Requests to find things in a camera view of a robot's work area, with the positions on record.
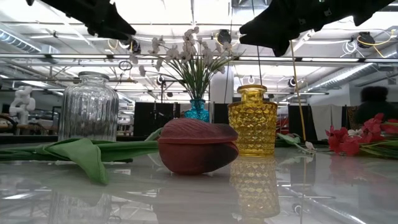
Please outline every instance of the person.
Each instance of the person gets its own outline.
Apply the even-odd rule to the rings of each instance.
[[[354,120],[358,124],[373,118],[378,113],[383,113],[383,121],[397,119],[398,111],[394,105],[388,103],[388,89],[383,86],[369,86],[361,91],[362,104],[355,112]]]

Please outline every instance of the glossy table surface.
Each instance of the glossy table surface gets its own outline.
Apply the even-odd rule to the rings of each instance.
[[[398,223],[398,161],[277,148],[181,176],[157,159],[106,165],[107,186],[74,164],[0,162],[0,224]]]

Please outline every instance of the blue glass vase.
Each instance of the blue glass vase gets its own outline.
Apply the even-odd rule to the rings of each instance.
[[[195,99],[190,100],[190,102],[192,108],[185,112],[185,117],[210,122],[209,111],[205,110],[205,101],[203,99]]]

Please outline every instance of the white sculpture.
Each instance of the white sculpture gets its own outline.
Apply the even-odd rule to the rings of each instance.
[[[20,86],[15,92],[14,101],[10,105],[9,114],[10,116],[19,114],[19,124],[27,124],[29,111],[33,111],[36,107],[35,99],[30,97],[32,90],[31,86]]]

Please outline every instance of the yellow glass vase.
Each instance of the yellow glass vase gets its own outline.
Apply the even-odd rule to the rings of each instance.
[[[239,194],[244,224],[264,223],[280,213],[274,157],[238,157],[229,182]]]
[[[263,100],[266,91],[262,85],[241,86],[242,101],[228,105],[229,125],[239,134],[235,144],[241,156],[268,156],[275,151],[278,106]]]

